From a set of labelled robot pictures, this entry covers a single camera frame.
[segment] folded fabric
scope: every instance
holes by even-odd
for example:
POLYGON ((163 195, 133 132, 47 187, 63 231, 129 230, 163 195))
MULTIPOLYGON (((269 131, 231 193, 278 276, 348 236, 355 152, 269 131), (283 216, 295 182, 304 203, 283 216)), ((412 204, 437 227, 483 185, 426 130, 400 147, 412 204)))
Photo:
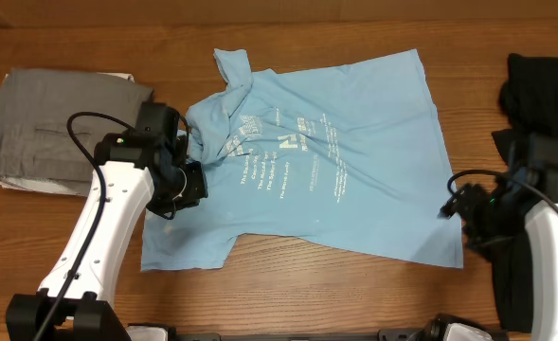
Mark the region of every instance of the folded fabric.
POLYGON ((208 198, 147 213, 143 270, 222 267, 243 233, 462 266, 460 222, 437 218, 451 168, 417 51, 280 75, 243 50, 215 58, 227 88, 187 115, 208 198))
MULTIPOLYGON (((66 121, 77 112, 94 112, 134 124, 152 92, 106 74, 11 70, 0 88, 0 182, 86 194, 92 168, 68 136, 66 121)), ((90 152, 107 133, 119 130, 114 122, 91 117, 75 121, 74 128, 90 152)))
POLYGON ((558 58, 508 56, 508 81, 499 103, 513 126, 493 132, 504 161, 512 142, 530 133, 558 138, 558 58))

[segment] black fabric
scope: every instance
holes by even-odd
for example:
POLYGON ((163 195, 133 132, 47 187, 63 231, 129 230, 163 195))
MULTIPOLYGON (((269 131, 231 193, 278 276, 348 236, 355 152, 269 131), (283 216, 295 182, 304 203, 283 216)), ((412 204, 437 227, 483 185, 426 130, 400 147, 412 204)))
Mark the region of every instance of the black fabric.
POLYGON ((500 326, 510 332, 531 332, 533 264, 527 233, 515 236, 495 254, 492 274, 500 326))
POLYGON ((558 58, 508 57, 509 79, 499 104, 513 128, 494 132, 500 156, 508 160, 510 144, 530 133, 558 138, 558 58))

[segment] wooden table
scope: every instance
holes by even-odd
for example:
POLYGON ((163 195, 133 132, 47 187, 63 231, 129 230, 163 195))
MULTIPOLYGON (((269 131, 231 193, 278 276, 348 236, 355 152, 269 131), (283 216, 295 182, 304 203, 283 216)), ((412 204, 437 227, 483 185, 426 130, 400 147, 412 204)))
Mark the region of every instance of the wooden table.
MULTIPOLYGON (((130 72, 156 89, 157 100, 186 112, 225 87, 214 47, 244 48, 254 70, 277 72, 418 48, 453 170, 504 170, 490 132, 507 127, 497 106, 506 58, 558 56, 558 21, 0 30, 0 83, 11 67, 130 72)), ((8 339, 11 296, 35 292, 83 203, 0 188, 0 340, 8 339)), ((456 270, 244 236, 222 270, 140 273, 141 233, 140 219, 118 281, 116 311, 125 323, 251 334, 374 332, 421 326, 438 312, 498 322, 490 266, 470 252, 456 270)))

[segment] gray cloth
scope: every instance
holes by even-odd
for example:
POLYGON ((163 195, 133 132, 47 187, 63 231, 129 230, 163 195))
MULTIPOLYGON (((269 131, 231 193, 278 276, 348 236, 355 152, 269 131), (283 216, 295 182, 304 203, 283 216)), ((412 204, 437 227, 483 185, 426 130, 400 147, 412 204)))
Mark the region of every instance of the gray cloth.
MULTIPOLYGON (((68 135, 68 118, 94 112, 133 125, 152 93, 147 86, 104 74, 11 70, 0 88, 0 177, 89 183, 92 168, 68 135)), ((90 153, 107 133, 123 130, 95 117, 80 117, 73 127, 90 153)))

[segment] blue cloth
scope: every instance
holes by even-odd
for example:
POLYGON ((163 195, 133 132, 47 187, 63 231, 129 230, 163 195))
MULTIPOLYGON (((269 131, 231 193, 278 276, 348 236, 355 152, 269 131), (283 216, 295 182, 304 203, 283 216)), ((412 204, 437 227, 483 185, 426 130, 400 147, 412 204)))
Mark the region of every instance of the blue cloth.
POLYGON ((437 218, 451 168, 416 50, 280 75, 244 50, 215 59, 227 88, 187 115, 209 197, 147 213, 143 270, 222 267, 243 233, 462 266, 459 220, 437 218))

